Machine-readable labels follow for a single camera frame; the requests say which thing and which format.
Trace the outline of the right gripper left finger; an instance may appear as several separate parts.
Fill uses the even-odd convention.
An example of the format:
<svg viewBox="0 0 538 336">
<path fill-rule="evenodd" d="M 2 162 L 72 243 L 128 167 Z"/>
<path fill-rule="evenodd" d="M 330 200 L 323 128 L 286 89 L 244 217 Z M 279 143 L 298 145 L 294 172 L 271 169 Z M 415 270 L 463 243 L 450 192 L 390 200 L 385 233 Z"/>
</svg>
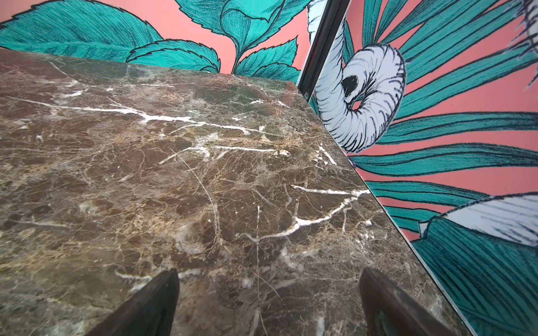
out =
<svg viewBox="0 0 538 336">
<path fill-rule="evenodd" d="M 89 335 L 162 335 L 172 329 L 180 283 L 175 269 L 164 271 L 125 301 Z"/>
</svg>

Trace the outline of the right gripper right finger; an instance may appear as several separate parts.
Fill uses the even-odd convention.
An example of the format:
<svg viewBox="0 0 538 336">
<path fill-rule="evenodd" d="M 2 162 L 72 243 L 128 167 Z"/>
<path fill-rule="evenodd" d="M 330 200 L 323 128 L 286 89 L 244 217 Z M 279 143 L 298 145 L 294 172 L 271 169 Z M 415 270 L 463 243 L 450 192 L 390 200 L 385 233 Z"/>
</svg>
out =
<svg viewBox="0 0 538 336">
<path fill-rule="evenodd" d="M 366 267 L 359 290 L 369 335 L 453 335 L 380 270 Z"/>
</svg>

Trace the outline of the right black frame post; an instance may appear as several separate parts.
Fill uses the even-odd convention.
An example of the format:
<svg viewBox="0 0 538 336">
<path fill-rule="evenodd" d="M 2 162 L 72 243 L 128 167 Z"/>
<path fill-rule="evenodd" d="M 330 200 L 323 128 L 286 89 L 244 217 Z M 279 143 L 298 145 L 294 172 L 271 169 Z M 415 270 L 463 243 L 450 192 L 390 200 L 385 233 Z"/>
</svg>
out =
<svg viewBox="0 0 538 336">
<path fill-rule="evenodd" d="M 314 0 L 309 1 L 306 7 L 310 47 L 296 86 L 307 102 L 315 91 L 315 85 L 350 3 L 350 0 Z"/>
</svg>

